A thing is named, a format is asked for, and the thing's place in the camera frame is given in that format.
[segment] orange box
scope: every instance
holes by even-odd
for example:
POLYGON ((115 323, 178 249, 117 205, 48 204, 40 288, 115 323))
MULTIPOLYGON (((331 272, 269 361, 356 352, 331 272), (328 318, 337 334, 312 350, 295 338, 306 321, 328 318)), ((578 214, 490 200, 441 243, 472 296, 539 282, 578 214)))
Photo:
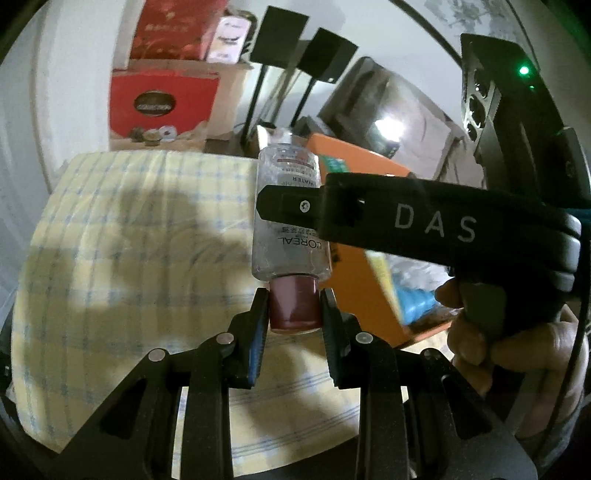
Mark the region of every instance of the orange box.
MULTIPOLYGON (((411 173, 408 168, 383 155, 325 135, 313 134, 306 148, 316 155, 343 160, 352 173, 398 177, 406 177, 411 173)), ((320 173, 324 181, 327 171, 322 161, 320 173)), ((448 324, 444 324, 418 334, 411 332, 399 323, 391 300, 388 300, 388 294, 380 285, 365 251, 342 244, 331 244, 330 247, 333 253, 333 273, 322 287, 330 287, 335 291, 339 308, 353 313, 362 329, 379 336, 392 346, 400 346, 423 340, 447 327, 448 324)))

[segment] micellar water bottle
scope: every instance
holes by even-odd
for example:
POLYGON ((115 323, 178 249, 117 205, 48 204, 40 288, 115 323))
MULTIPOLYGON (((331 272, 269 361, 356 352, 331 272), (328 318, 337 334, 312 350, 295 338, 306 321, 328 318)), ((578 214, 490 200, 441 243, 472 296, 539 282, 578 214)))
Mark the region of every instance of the micellar water bottle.
MULTIPOLYGON (((303 147, 261 150, 256 193, 266 185, 320 187, 318 157, 303 147)), ((300 333, 322 326, 318 283, 330 277, 330 249, 314 230, 262 220, 255 209, 252 275, 269 282, 271 330, 300 333)))

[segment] black gripper frame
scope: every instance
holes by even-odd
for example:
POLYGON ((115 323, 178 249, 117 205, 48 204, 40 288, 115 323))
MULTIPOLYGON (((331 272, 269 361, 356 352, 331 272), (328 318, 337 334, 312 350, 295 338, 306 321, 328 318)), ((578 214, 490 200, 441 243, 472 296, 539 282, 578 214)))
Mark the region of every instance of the black gripper frame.
MULTIPOLYGON (((463 377, 435 349, 392 349, 320 294, 330 376, 359 388, 356 480, 535 480, 531 459, 463 377), (402 402, 406 386, 409 401, 402 402)), ((178 405, 189 387, 181 453, 183 480, 233 478, 228 388, 254 386, 268 328, 268 292, 197 349, 152 350, 54 460, 49 477, 170 479, 178 405)))

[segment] black stand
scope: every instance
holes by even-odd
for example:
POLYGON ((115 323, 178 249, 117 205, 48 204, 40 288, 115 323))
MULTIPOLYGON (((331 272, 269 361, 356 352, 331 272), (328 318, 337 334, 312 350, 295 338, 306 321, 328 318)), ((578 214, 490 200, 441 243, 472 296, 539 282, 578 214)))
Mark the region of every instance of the black stand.
POLYGON ((292 127, 292 128, 295 127, 297 119, 300 116, 300 113, 301 113, 302 109, 304 108, 304 105, 306 104, 308 97, 310 96, 310 92, 312 91, 312 88, 314 88, 315 84, 316 84, 316 79, 311 78, 310 83, 308 83, 308 88, 306 89, 304 96, 301 98, 300 104, 297 106, 297 109, 295 110, 294 118, 291 119, 290 127, 292 127))
POLYGON ((256 103, 258 101, 258 96, 261 93, 262 83, 265 80, 265 75, 267 74, 268 68, 269 68, 269 65, 261 65, 261 72, 259 73, 259 78, 256 81, 255 93, 252 95, 251 105, 248 108, 246 122, 244 123, 244 129, 242 130, 242 136, 240 138, 240 145, 243 147, 246 146, 246 139, 248 138, 248 132, 251 129, 252 116, 255 113, 256 103))

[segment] das logo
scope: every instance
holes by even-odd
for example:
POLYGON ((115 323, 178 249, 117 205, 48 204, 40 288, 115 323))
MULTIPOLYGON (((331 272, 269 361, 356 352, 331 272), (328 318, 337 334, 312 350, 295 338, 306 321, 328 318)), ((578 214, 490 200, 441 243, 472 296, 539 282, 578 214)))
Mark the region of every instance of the das logo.
MULTIPOLYGON (((394 226, 396 228, 400 228, 402 230, 406 230, 413 226, 414 222, 414 209, 411 205, 406 205, 405 203, 399 203, 396 209, 396 222, 394 226)), ((472 243, 476 238, 476 233, 472 228, 476 225, 476 219, 471 216, 464 216, 460 220, 460 228, 462 229, 462 233, 457 236, 457 239, 460 242, 464 243, 472 243)), ((426 235, 439 233, 441 238, 445 238, 445 230, 443 228, 443 219, 441 218, 441 211, 437 210, 431 221, 427 224, 424 229, 424 233, 426 235)))

